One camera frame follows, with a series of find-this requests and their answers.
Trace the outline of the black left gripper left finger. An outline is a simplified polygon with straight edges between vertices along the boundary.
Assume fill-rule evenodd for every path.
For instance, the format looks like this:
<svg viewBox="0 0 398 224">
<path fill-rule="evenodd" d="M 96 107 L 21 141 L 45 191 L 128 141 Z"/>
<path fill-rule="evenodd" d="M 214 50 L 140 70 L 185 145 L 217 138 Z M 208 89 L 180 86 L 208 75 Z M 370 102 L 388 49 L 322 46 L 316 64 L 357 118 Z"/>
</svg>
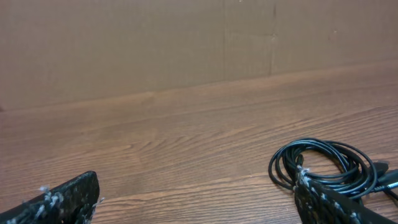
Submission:
<svg viewBox="0 0 398 224">
<path fill-rule="evenodd" d="M 96 172 L 89 170 L 49 188 L 41 194 L 1 214 L 1 224 L 80 224 L 91 223 L 100 195 Z"/>
</svg>

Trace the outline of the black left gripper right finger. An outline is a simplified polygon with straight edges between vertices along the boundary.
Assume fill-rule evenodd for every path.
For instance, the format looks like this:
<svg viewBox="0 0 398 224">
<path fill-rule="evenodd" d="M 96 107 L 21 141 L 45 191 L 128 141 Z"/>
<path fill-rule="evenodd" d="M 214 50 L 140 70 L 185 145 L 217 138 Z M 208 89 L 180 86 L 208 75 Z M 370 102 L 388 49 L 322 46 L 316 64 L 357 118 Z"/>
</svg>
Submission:
<svg viewBox="0 0 398 224">
<path fill-rule="evenodd" d="M 312 180 L 308 169 L 301 166 L 297 166 L 293 190 L 303 224 L 395 224 L 345 195 Z"/>
</svg>

